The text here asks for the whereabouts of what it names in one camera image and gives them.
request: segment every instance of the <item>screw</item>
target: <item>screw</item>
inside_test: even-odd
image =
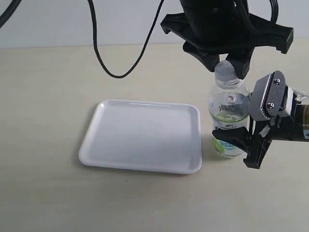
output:
[[[274,83],[275,83],[276,85],[279,85],[279,84],[280,84],[280,82],[281,82],[281,80],[280,80],[280,79],[275,79],[275,80],[274,80]]]
[[[273,108],[275,107],[275,104],[274,104],[274,103],[268,103],[268,104],[267,104],[267,107],[268,107],[269,109],[273,109]]]

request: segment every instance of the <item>white tray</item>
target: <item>white tray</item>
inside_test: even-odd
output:
[[[188,104],[103,101],[79,159],[88,166],[195,173],[202,165],[199,111]]]

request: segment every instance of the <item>water bottle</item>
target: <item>water bottle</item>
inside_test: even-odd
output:
[[[234,67],[227,60],[215,68],[215,85],[209,98],[209,112],[213,119],[213,129],[237,129],[246,127],[249,115],[249,90],[238,79]],[[224,157],[234,158],[243,151],[227,142],[213,137],[216,151]]]

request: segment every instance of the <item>white wall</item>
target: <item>white wall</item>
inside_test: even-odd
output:
[[[4,11],[11,0],[0,0]],[[140,44],[144,41],[159,0],[94,0],[99,44]],[[295,28],[296,37],[309,36],[309,2],[279,0],[279,23]],[[249,0],[250,10],[270,18],[268,0]],[[152,43],[181,42],[165,35],[159,25],[165,14],[181,12],[179,0],[165,0],[151,37]],[[23,0],[0,29],[0,47],[91,45],[92,28],[87,0]]]

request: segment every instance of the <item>table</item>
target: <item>table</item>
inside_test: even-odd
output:
[[[309,39],[287,55],[257,48],[245,80],[281,70],[309,91]],[[140,46],[105,46],[115,73]],[[273,142],[261,170],[224,159],[211,145],[214,83],[181,44],[150,45],[122,80],[92,47],[0,50],[0,227],[2,232],[307,231],[309,144]],[[192,175],[89,168],[78,150],[96,105],[106,99],[178,102],[200,110],[203,165]]]

